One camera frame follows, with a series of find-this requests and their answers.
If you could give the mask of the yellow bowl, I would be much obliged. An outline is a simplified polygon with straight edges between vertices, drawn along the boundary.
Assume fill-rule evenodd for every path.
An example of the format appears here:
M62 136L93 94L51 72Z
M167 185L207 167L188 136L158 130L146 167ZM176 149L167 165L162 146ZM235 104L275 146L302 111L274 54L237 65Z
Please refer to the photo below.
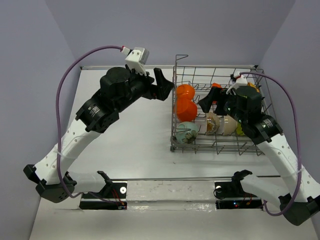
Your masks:
M255 84L253 84L253 83L251 83L251 82L248 82L247 85L250 86L250 87L252 87L252 88L254 88L258 93L260 92L259 88L256 87Z

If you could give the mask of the small white bowl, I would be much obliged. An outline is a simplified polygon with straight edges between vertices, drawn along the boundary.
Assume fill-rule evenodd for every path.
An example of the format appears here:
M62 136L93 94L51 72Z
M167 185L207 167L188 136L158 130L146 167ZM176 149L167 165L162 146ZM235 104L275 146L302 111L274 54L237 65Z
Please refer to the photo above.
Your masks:
M177 99L187 99L192 101L195 93L195 89L189 84L181 84L176 88Z

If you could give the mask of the lime green bowl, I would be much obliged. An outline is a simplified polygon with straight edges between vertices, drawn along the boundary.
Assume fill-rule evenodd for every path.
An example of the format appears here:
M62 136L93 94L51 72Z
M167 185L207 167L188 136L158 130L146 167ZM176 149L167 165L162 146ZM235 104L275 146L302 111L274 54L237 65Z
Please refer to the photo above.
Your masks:
M238 136L245 136L245 133L244 133L244 131L242 129L242 126L241 126L241 124L239 122L237 123L237 127L236 127L235 132L236 132L236 134Z

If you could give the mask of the orange square bowl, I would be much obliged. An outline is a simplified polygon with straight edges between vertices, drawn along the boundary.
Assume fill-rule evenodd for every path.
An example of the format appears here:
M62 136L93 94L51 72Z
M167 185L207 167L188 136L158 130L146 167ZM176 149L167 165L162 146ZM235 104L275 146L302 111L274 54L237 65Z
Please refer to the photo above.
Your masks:
M180 122L192 122L198 114L197 105L183 97L177 99L173 109Z

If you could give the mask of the orange round bowl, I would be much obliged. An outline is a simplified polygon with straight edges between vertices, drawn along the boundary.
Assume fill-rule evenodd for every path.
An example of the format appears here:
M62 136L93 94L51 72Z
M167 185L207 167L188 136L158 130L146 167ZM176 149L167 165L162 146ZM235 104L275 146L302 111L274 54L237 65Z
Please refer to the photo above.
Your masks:
M219 89L222 88L222 86L221 86L220 84L218 84L218 83L213 83L211 86L212 86L212 87L219 88Z

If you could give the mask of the beige painted ceramic bowl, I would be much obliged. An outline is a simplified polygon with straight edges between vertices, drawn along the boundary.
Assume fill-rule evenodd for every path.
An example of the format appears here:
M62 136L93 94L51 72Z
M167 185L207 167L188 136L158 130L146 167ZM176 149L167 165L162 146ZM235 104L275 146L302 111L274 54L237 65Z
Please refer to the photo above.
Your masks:
M217 132L217 130L220 127L220 119L219 117L213 113L213 112L208 112L206 113L206 135L212 135Z

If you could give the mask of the pale green ceramic bowl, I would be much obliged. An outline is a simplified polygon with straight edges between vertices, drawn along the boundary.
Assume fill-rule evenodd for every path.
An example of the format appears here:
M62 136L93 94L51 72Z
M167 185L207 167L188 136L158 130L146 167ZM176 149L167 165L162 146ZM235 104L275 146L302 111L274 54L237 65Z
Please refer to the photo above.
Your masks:
M192 144L198 137L201 127L194 122L184 121L176 127L175 137L179 144Z

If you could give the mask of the grey wire dish rack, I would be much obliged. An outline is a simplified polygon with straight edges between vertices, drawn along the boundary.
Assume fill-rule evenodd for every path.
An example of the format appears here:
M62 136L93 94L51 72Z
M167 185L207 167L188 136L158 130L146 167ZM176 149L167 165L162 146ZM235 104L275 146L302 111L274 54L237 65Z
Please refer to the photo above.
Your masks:
M258 65L191 65L187 64L187 54L177 54L173 65L172 81L176 87L186 84L190 85L195 90L195 95L192 101L197 104L198 101L208 95L212 84L217 83L223 88L228 88L232 85L230 75L235 72L245 72L247 81L253 84L260 91L262 100L262 111L268 115L274 113L272 106L270 92L267 89L267 79L261 74L264 70ZM178 126L180 120L177 112L172 111L171 114L171 136L170 150L173 151L192 151L194 153L236 153L262 155L262 151L245 135L238 135L236 131L225 135L223 127L220 126L217 132L207 134L206 113L204 113L200 106L197 107L197 116L193 123L199 126L199 133L197 138L190 144L179 143L178 133L183 130Z

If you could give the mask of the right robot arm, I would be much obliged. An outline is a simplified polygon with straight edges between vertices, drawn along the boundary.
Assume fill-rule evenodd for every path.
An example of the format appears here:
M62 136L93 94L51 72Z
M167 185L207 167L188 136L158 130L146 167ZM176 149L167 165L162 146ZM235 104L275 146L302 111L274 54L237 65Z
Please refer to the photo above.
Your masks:
M288 144L286 136L270 115L262 111L262 95L251 86L237 89L212 87L198 101L204 113L216 103L215 114L230 116L240 123L244 134L270 160L285 187L268 183L249 170L237 171L231 178L230 190L235 196L253 194L280 209L288 222L299 226L320 211L320 184L302 166Z

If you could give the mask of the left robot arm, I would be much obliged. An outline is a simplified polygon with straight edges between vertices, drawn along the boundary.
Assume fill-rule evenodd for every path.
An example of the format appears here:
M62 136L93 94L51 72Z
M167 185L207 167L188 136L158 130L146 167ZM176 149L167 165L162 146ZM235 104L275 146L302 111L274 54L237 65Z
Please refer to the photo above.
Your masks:
M154 68L153 72L154 77L141 75L128 66L107 70L99 80L100 88L76 112L59 142L38 163L24 167L24 174L36 184L40 197L60 203L88 193L104 202L107 200L114 191L114 183L104 171L83 174L70 172L69 168L139 98L160 101L168 98L174 83L164 77L160 68Z

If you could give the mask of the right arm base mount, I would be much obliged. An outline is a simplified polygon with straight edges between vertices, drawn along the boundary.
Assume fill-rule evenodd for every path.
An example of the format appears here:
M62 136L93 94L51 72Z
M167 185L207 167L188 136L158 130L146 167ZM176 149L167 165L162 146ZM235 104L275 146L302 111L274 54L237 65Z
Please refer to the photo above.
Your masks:
M254 194L245 192L241 181L251 176L248 170L237 171L229 181L214 183L213 195L217 210L259 209L263 210L263 201Z

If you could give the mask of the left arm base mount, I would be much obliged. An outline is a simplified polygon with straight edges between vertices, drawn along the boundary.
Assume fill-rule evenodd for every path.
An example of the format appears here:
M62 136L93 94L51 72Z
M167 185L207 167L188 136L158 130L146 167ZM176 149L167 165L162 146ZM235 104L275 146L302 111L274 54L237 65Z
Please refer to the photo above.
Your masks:
M126 181L112 181L103 171L98 171L103 178L102 188L98 192L83 193L80 199L81 210L126 210L127 189Z

